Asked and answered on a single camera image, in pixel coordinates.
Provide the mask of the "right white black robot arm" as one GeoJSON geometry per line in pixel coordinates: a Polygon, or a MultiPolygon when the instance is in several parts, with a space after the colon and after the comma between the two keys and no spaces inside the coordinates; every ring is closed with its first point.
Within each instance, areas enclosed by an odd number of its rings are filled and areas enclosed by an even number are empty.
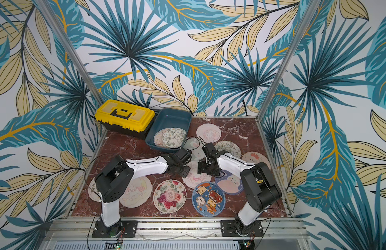
{"type": "Polygon", "coordinates": [[[223,236],[246,236],[261,230],[262,225],[258,221],[259,216],[282,196],[267,164],[243,161],[227,151],[218,151],[213,143],[204,145],[202,149],[206,161],[198,163],[198,173],[220,177],[221,172],[226,170],[240,177],[246,194],[247,202],[236,214],[234,220],[221,221],[223,236]]]}

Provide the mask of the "pastel cartoon round coaster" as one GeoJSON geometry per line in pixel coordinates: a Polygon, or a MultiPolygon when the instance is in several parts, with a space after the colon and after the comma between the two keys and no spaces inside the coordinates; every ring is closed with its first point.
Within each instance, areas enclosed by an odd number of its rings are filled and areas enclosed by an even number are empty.
{"type": "Polygon", "coordinates": [[[154,144],[155,146],[158,146],[158,147],[164,147],[164,143],[163,143],[163,134],[165,132],[165,129],[162,129],[160,130],[159,132],[157,132],[154,136],[154,144]]]}

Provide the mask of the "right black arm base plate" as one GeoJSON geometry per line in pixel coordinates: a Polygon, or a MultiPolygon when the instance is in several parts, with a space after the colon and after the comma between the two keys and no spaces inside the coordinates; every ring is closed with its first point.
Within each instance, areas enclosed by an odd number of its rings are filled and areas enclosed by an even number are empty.
{"type": "Polygon", "coordinates": [[[221,232],[223,237],[264,235],[262,224],[258,220],[248,226],[244,225],[239,219],[221,220],[221,232]]]}

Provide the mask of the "pink cartoon round coaster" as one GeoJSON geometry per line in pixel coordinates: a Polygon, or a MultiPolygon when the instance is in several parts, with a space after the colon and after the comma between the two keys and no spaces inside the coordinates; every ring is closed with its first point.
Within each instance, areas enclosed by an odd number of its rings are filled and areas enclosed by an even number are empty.
{"type": "Polygon", "coordinates": [[[198,174],[198,162],[198,160],[189,162],[187,166],[190,167],[190,171],[187,177],[182,178],[184,184],[191,189],[194,189],[202,182],[210,182],[212,179],[212,176],[207,174],[198,174]]]}

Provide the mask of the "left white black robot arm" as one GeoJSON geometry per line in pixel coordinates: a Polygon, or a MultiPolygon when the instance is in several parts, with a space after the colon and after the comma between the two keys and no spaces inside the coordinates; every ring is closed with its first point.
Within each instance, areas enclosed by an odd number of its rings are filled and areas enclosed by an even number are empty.
{"type": "Polygon", "coordinates": [[[124,159],[120,155],[115,155],[95,177],[102,205],[100,219],[105,228],[109,229],[121,222],[119,199],[133,179],[165,173],[185,178],[190,171],[190,167],[187,166],[190,161],[191,151],[186,149],[140,160],[124,159]]]}

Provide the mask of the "green bunny round coaster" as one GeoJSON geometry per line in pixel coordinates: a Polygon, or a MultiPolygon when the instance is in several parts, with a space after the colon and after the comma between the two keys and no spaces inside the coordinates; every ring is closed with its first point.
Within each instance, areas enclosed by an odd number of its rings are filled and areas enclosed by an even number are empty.
{"type": "Polygon", "coordinates": [[[184,144],[183,148],[191,151],[191,160],[205,159],[205,153],[202,149],[203,144],[194,137],[190,137],[184,144]]]}

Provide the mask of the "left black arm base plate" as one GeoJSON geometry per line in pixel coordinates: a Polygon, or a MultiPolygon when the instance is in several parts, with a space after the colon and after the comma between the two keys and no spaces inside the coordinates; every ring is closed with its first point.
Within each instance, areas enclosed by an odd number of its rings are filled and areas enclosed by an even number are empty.
{"type": "Polygon", "coordinates": [[[134,238],[137,230],[138,221],[120,220],[110,227],[106,227],[104,222],[99,219],[94,227],[93,238],[134,238]]]}

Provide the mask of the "white floral round coaster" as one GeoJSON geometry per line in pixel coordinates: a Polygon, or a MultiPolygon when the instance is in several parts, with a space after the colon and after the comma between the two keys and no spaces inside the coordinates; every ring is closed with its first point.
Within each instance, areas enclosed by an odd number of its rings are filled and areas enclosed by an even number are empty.
{"type": "Polygon", "coordinates": [[[166,128],[163,130],[162,142],[166,148],[179,148],[186,138],[187,131],[181,128],[166,128]]]}

